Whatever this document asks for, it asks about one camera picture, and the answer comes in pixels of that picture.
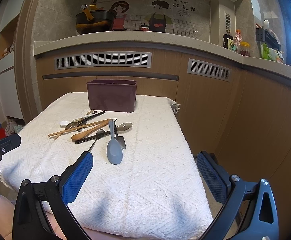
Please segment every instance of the air vent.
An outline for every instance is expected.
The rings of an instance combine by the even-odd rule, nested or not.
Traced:
[[[105,51],[56,57],[54,69],[76,67],[127,66],[151,68],[151,52]]]
[[[225,32],[231,33],[231,16],[225,13]]]
[[[211,64],[208,62],[189,59],[188,63],[188,73],[196,74],[211,78],[217,78],[221,80],[231,81],[231,72],[232,70],[226,67],[219,65]]]

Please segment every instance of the jar with red lid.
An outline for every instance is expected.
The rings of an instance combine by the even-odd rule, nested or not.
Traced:
[[[143,24],[143,25],[140,26],[140,30],[141,31],[148,32],[149,29],[150,29],[149,26],[146,25],[146,24]]]
[[[245,42],[245,41],[241,41],[239,53],[243,56],[249,57],[250,56],[250,44]]]

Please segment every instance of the countertop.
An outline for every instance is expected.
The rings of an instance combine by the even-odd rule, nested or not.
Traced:
[[[92,43],[105,42],[146,42],[179,46],[207,52],[243,65],[266,70],[291,80],[291,66],[262,58],[245,57],[218,45],[185,36],[142,31],[100,32],[72,36],[57,41],[35,41],[33,53],[45,52]]]

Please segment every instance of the cartoon boy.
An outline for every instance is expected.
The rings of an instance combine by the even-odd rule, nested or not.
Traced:
[[[152,5],[155,13],[145,17],[145,20],[149,21],[149,31],[165,33],[167,24],[172,24],[171,18],[164,14],[169,8],[169,4],[165,1],[156,0]]]

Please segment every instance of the apron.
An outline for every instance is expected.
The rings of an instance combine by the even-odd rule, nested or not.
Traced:
[[[149,31],[165,33],[165,27],[167,26],[165,15],[164,19],[160,20],[154,17],[155,14],[156,13],[154,13],[149,20]]]
[[[127,15],[122,15],[120,18],[115,18],[113,22],[112,30],[114,31],[122,31],[124,28],[124,19]]]

